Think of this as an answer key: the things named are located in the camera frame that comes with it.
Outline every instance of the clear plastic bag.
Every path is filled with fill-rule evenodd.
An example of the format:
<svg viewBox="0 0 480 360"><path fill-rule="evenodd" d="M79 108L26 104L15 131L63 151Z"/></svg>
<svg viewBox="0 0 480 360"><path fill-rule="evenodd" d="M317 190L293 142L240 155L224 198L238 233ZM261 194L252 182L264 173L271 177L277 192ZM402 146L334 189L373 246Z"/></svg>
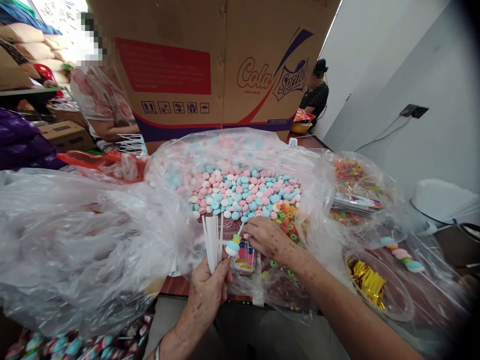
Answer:
<svg viewBox="0 0 480 360"><path fill-rule="evenodd" d="M295 219L297 224L308 222L310 217L322 222L334 195L333 168L320 155L303 147L288 148L275 133L251 128L205 131L168 141L150 157L145 179L154 187L169 187L187 203L199 175L207 167L262 169L300 179L302 195ZM224 219L223 226L223 239L228 241L239 231L240 221ZM188 277L205 256L203 238L192 238L182 247L178 266ZM294 306L296 299L305 299L305 291L292 278L283 275L278 273L269 281L257 281L255 276L235 274L229 292L252 297L261 294L266 303L278 309ZM286 284L289 284L288 302L285 302ZM311 318L316 309L310 299L308 304L302 311Z"/></svg>
<svg viewBox="0 0 480 360"><path fill-rule="evenodd" d="M372 217L362 216L333 205L329 217L339 222L341 232L367 249L382 247L380 239L395 238L401 242L412 230L406 202L395 180L371 160L355 152L317 150L335 169L335 190L348 196L379 201L383 209Z"/></svg>
<svg viewBox="0 0 480 360"><path fill-rule="evenodd" d="M0 197L0 306L46 336L121 330L176 268L177 242L196 236L189 207L146 183L0 171Z"/></svg>

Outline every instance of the left hand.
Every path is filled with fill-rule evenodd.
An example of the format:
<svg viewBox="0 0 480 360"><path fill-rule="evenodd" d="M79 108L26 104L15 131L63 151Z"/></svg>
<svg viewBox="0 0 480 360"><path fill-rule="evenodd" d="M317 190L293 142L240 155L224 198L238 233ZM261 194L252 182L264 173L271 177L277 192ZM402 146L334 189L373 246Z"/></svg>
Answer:
<svg viewBox="0 0 480 360"><path fill-rule="evenodd" d="M191 275L187 308L197 326L208 328L215 319L219 307L227 300L227 284L234 280L230 260L224 259L210 275L207 257Z"/></svg>

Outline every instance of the person in black shirt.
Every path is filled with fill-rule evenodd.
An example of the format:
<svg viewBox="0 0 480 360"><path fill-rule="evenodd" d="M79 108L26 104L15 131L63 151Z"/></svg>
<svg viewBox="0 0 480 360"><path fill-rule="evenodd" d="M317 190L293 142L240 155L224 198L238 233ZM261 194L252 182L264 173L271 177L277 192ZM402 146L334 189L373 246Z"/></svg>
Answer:
<svg viewBox="0 0 480 360"><path fill-rule="evenodd" d="M324 75L328 69L325 59L320 59L316 62L308 80L308 88L303 94L299 106L300 109L304 109L307 113L315 115L315 119L311 121L313 126L317 124L317 118L327 105L329 86L324 82Z"/></svg>

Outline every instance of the right hand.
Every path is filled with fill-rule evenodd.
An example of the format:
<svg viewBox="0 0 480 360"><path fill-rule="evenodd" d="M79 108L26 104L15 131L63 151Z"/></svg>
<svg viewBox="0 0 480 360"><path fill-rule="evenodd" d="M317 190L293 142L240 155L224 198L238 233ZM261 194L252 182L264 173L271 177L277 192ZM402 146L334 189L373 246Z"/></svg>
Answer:
<svg viewBox="0 0 480 360"><path fill-rule="evenodd" d="M265 256L286 265L291 254L301 249L272 220L263 216L251 217L241 231L248 234L250 245Z"/></svg>

